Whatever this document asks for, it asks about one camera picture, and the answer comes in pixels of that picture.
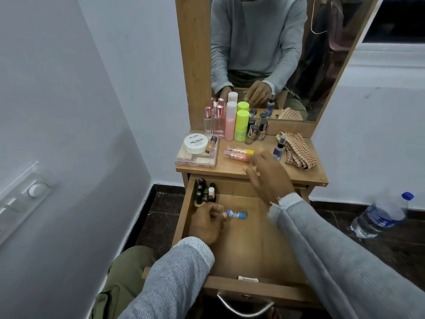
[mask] reflected hand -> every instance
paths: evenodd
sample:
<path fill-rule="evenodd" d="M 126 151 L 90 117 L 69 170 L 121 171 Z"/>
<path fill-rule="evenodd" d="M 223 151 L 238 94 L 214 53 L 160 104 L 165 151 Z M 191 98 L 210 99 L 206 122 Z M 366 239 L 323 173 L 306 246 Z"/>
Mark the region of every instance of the reflected hand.
<path fill-rule="evenodd" d="M 229 98 L 230 92 L 232 92 L 232 89 L 230 88 L 230 86 L 226 86 L 221 89 L 220 97 L 223 98 L 226 101 L 226 103 Z"/>
<path fill-rule="evenodd" d="M 189 236 L 198 237 L 210 246 L 217 241 L 226 217 L 222 205 L 213 202 L 202 205 L 192 215 Z"/>
<path fill-rule="evenodd" d="M 247 101 L 251 106 L 257 106 L 268 101 L 271 97 L 271 87 L 261 80 L 257 80 L 251 85 L 243 100 Z"/>
<path fill-rule="evenodd" d="M 257 171 L 248 167 L 245 172 L 258 196 L 266 203 L 277 204 L 280 198 L 295 192 L 285 168 L 268 151 L 254 154 L 248 161 L 257 166 Z"/>

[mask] plastic water bottle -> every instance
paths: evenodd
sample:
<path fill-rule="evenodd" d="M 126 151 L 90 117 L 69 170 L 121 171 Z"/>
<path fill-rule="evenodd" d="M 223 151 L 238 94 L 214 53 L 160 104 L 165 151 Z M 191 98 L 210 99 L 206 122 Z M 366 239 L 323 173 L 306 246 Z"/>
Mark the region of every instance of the plastic water bottle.
<path fill-rule="evenodd" d="M 394 200 L 378 198 L 360 216 L 351 223 L 357 237 L 373 238 L 381 231 L 400 223 L 407 214 L 409 201 L 414 198 L 412 193 L 402 193 Z"/>

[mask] wooden drawer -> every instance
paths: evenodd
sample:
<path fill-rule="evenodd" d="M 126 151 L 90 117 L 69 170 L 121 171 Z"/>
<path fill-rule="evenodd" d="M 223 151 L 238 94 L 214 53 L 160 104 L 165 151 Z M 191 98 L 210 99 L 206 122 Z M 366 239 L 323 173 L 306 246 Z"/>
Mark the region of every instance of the wooden drawer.
<path fill-rule="evenodd" d="M 188 236 L 197 179 L 217 188 L 217 203 L 244 211 L 244 220 L 229 218 L 218 241 L 211 246 L 215 264 L 205 281 L 204 292 L 232 300 L 271 302 L 287 307 L 321 307 L 283 234 L 268 222 L 266 206 L 246 179 L 190 176 L 174 234 L 173 246 Z M 307 196 L 305 188 L 297 192 Z M 259 282 L 238 280 L 238 276 Z"/>

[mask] gray sweater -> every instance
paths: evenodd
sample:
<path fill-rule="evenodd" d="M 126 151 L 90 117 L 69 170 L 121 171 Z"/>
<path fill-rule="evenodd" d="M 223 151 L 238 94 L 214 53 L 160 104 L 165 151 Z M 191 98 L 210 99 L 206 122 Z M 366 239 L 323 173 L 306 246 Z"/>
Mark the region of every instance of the gray sweater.
<path fill-rule="evenodd" d="M 211 84 L 215 93 L 232 86 L 227 70 L 271 74 L 264 82 L 281 91 L 301 56 L 306 0 L 213 0 Z"/>
<path fill-rule="evenodd" d="M 287 237 L 332 318 L 425 318 L 422 290 L 330 225 L 296 193 L 273 205 L 268 217 Z M 198 238 L 179 241 L 153 265 L 143 291 L 120 319 L 184 318 L 213 263 L 211 250 Z"/>

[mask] wooden mirror frame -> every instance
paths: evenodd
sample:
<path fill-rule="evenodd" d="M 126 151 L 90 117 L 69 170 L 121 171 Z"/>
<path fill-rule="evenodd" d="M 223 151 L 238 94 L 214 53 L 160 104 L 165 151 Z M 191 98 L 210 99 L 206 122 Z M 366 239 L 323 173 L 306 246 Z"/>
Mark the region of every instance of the wooden mirror frame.
<path fill-rule="evenodd" d="M 316 122 L 270 119 L 267 134 L 285 131 L 308 138 L 313 135 L 377 2 L 370 0 L 369 10 Z M 190 128 L 203 130 L 204 108 L 211 103 L 210 0 L 176 0 L 176 11 Z"/>

